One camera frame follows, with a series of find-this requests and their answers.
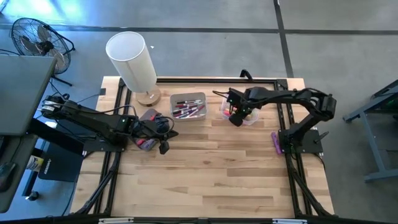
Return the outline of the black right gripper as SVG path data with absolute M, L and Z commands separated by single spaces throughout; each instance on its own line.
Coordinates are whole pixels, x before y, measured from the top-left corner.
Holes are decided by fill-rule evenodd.
M 239 127 L 243 123 L 251 123 L 253 121 L 252 110 L 257 108 L 257 105 L 249 102 L 244 98 L 244 93 L 234 88 L 229 88 L 228 97 L 226 100 L 230 106 L 236 108 L 236 112 L 239 114 L 232 114 L 229 117 L 229 121 Z

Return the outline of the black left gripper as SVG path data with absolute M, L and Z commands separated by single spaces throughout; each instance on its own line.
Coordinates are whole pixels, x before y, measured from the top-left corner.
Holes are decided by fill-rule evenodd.
M 138 120 L 135 122 L 135 137 L 137 138 L 164 138 L 170 139 L 178 136 L 179 133 L 170 130 L 170 127 L 165 125 L 165 122 L 157 123 L 151 120 Z M 170 149 L 167 141 L 161 141 L 159 146 L 159 152 L 161 155 L 167 153 Z

